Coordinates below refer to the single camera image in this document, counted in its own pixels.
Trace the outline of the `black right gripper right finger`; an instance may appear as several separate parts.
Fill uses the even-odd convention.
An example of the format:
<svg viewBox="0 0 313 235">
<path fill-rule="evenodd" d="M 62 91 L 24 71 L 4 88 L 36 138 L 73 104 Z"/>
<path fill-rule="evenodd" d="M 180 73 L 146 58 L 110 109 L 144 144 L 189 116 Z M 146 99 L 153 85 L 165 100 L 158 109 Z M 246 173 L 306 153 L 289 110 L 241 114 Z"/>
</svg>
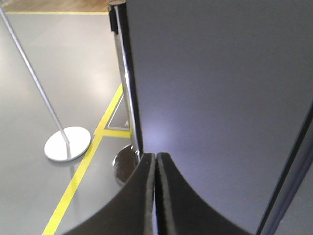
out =
<svg viewBox="0 0 313 235">
<path fill-rule="evenodd" d="M 169 153 L 156 157 L 155 196 L 159 235 L 248 234 L 198 196 Z"/>
</svg>

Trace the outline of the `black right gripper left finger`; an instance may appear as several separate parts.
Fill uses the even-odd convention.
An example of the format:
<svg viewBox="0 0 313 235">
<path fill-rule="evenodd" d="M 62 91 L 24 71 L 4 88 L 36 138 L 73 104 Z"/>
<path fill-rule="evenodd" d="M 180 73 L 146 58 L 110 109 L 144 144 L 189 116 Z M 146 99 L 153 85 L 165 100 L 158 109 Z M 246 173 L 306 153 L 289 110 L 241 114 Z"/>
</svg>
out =
<svg viewBox="0 0 313 235">
<path fill-rule="evenodd" d="M 152 235 L 156 157 L 145 153 L 120 192 L 67 235 Z"/>
</svg>

